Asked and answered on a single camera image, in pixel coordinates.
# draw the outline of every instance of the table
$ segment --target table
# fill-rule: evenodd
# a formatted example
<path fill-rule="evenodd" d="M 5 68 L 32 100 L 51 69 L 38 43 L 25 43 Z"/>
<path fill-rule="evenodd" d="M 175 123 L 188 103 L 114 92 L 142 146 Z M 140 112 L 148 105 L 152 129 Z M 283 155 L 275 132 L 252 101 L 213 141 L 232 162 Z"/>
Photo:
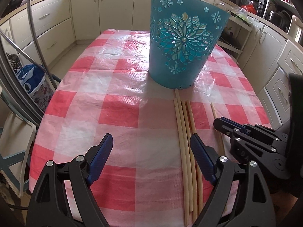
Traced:
<path fill-rule="evenodd" d="M 148 58 L 149 33 L 144 31 L 109 29 L 87 47 L 42 119 L 31 158 L 31 191 L 46 161 L 69 162 L 108 132 L 114 147 L 91 190 L 111 227 L 184 226 L 175 94 L 151 79 Z M 191 101 L 197 133 L 208 146 L 217 148 L 211 102 L 219 117 L 269 126 L 248 80 L 218 45 L 194 86 L 179 92 L 182 100 Z M 228 145 L 225 137 L 226 151 Z M 203 183 L 206 201 L 212 186 Z M 66 191 L 74 218 L 81 220 L 70 183 Z M 233 187 L 228 211 L 235 193 Z"/>

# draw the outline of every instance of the chair backrest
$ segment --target chair backrest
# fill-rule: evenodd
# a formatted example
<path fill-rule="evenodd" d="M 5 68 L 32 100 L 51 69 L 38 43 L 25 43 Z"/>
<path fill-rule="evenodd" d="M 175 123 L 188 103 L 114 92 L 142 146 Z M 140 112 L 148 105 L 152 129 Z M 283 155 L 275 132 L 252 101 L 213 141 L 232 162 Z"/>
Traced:
<path fill-rule="evenodd" d="M 0 173 L 18 197 L 28 188 L 24 174 L 35 133 L 36 126 L 33 123 L 10 112 L 0 137 Z"/>

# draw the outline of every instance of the wooden chopstick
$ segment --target wooden chopstick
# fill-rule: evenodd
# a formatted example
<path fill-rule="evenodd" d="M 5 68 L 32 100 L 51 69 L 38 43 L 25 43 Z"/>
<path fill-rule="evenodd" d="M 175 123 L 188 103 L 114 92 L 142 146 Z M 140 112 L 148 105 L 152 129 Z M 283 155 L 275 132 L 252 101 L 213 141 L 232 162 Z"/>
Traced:
<path fill-rule="evenodd" d="M 190 124 L 191 124 L 191 133 L 197 133 L 196 125 L 194 124 L 194 115 L 192 113 L 191 105 L 189 100 L 186 101 Z M 203 180 L 202 180 L 202 172 L 200 167 L 197 165 L 197 179 L 198 179 L 198 215 L 201 213 L 203 209 Z"/>
<path fill-rule="evenodd" d="M 188 180 L 189 211 L 193 211 L 193 187 L 192 187 L 191 163 L 190 163 L 190 155 L 189 155 L 185 119 L 184 119 L 184 114 L 183 114 L 183 110 L 182 110 L 182 104 L 181 104 L 178 89 L 175 89 L 175 93 L 176 93 L 180 117 L 181 117 L 182 133 L 183 133 L 184 146 L 185 146 L 186 168 L 187 168 L 187 178 L 188 178 L 187 180 Z"/>
<path fill-rule="evenodd" d="M 216 112 L 214 104 L 210 103 L 210 106 L 212 107 L 212 113 L 214 115 L 214 119 L 217 119 L 218 116 L 217 116 L 217 112 Z M 218 140 L 218 155 L 219 156 L 225 155 L 222 133 L 215 130 L 215 134 L 216 134 L 216 137 L 217 137 L 217 140 Z"/>
<path fill-rule="evenodd" d="M 193 191 L 193 223 L 197 220 L 198 217 L 198 194 L 197 194 L 197 173 L 196 173 L 196 165 L 194 160 L 194 154 L 190 148 L 190 127 L 189 127 L 189 120 L 188 114 L 186 109 L 185 101 L 181 101 L 182 110 L 185 119 L 185 127 L 186 127 L 186 134 L 187 134 L 187 141 L 188 141 L 188 148 L 189 148 L 189 156 L 190 156 L 190 164 L 191 164 L 191 175 L 192 175 L 192 191 Z"/>
<path fill-rule="evenodd" d="M 178 101 L 174 99 L 177 125 L 178 125 L 178 134 L 180 142 L 180 151 L 181 151 L 181 163 L 182 163 L 182 175 L 183 175 L 183 189 L 184 189 L 184 224 L 188 225 L 189 222 L 189 193 L 188 193 L 188 176 L 187 176 L 187 163 L 186 163 L 186 154 L 185 154 L 185 144 L 181 124 L 181 116 L 179 112 Z"/>

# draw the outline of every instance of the teal flower-patterned bucket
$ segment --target teal flower-patterned bucket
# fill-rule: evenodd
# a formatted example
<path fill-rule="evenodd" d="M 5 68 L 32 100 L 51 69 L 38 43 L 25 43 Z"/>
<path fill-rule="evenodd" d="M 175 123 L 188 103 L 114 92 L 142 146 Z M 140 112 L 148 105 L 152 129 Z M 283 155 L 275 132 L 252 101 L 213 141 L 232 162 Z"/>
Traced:
<path fill-rule="evenodd" d="M 167 88 L 194 84 L 229 14 L 202 0 L 151 0 L 149 73 Z"/>

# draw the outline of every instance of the cooking pot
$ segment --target cooking pot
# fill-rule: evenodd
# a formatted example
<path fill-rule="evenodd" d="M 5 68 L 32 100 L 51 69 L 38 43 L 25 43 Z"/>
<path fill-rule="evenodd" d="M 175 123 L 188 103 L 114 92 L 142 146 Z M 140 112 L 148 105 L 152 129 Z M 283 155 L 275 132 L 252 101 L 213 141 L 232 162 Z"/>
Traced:
<path fill-rule="evenodd" d="M 268 21 L 273 23 L 275 26 L 279 27 L 282 30 L 285 30 L 285 21 L 284 17 L 280 13 L 270 11 Z"/>

